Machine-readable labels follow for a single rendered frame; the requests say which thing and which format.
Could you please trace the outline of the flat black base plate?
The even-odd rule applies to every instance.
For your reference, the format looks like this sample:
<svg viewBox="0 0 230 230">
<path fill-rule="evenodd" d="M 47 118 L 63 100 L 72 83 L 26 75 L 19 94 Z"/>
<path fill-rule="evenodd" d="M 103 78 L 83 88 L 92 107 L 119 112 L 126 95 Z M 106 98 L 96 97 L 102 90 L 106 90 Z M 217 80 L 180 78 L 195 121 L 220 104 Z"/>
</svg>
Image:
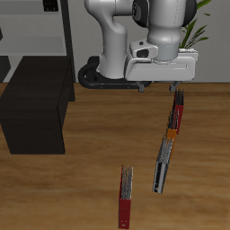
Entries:
<svg viewBox="0 0 230 230">
<path fill-rule="evenodd" d="M 89 57 L 87 64 L 78 72 L 78 82 L 88 89 L 138 89 L 136 81 L 127 81 L 125 78 L 109 79 L 96 71 L 100 64 L 99 56 Z M 141 81 L 145 88 L 151 81 Z"/>
</svg>

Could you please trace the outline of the large red book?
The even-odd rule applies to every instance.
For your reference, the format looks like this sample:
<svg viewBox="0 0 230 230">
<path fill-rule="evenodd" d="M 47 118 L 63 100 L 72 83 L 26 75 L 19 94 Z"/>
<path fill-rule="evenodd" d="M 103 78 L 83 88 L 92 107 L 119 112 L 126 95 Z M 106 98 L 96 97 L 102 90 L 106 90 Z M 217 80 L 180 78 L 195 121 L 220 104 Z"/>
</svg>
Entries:
<svg viewBox="0 0 230 230">
<path fill-rule="evenodd" d="M 133 167 L 121 166 L 119 183 L 119 229 L 129 229 Z"/>
</svg>

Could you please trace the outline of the dark brown desk caddy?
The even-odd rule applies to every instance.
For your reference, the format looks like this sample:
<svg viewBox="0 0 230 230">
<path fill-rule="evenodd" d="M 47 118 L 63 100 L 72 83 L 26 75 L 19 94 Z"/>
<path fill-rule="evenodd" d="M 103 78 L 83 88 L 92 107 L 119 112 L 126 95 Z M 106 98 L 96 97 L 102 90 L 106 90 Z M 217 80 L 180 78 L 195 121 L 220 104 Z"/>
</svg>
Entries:
<svg viewBox="0 0 230 230">
<path fill-rule="evenodd" d="M 23 57 L 0 97 L 13 155 L 62 155 L 67 105 L 75 99 L 69 57 Z"/>
</svg>

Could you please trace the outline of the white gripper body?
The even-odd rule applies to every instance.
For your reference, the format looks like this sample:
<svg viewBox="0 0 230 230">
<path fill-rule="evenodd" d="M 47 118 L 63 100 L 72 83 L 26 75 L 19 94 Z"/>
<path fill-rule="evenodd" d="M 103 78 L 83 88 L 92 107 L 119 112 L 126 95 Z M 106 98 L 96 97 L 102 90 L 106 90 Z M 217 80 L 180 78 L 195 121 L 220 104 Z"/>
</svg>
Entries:
<svg viewBox="0 0 230 230">
<path fill-rule="evenodd" d="M 125 78 L 128 81 L 191 81 L 195 77 L 199 53 L 195 49 L 179 49 L 178 57 L 169 64 L 156 64 L 150 58 L 128 54 Z"/>
</svg>

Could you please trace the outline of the orange book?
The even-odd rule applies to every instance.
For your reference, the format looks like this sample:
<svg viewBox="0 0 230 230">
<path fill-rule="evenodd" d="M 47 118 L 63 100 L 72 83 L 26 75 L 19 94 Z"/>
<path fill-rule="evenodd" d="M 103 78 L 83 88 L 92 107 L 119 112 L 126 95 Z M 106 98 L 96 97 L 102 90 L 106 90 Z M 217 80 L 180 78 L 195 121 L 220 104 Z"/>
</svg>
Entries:
<svg viewBox="0 0 230 230">
<path fill-rule="evenodd" d="M 167 122 L 166 136 L 172 140 L 175 140 L 177 129 L 178 129 L 178 111 L 170 111 Z"/>
</svg>

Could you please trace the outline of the small red book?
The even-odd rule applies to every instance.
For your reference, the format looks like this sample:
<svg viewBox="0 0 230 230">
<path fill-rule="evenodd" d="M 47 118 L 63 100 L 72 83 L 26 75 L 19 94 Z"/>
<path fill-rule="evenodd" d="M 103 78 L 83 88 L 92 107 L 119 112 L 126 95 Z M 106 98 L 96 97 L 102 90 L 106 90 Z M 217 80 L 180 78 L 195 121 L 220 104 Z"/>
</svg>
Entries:
<svg viewBox="0 0 230 230">
<path fill-rule="evenodd" d="M 177 89 L 175 91 L 174 102 L 172 107 L 172 112 L 173 112 L 172 128 L 177 130 L 176 134 L 179 134 L 180 131 L 183 107 L 184 107 L 184 91 Z"/>
</svg>

